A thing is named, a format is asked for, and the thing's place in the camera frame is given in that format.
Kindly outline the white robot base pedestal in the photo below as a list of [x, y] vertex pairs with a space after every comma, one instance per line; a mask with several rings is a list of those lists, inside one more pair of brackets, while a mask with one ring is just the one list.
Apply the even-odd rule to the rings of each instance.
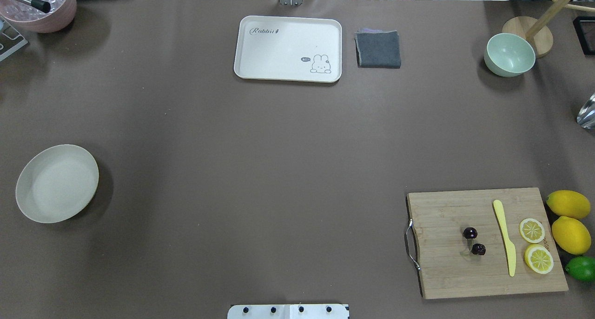
[[228, 319], [349, 319], [349, 306], [344, 304], [264, 304], [235, 305]]

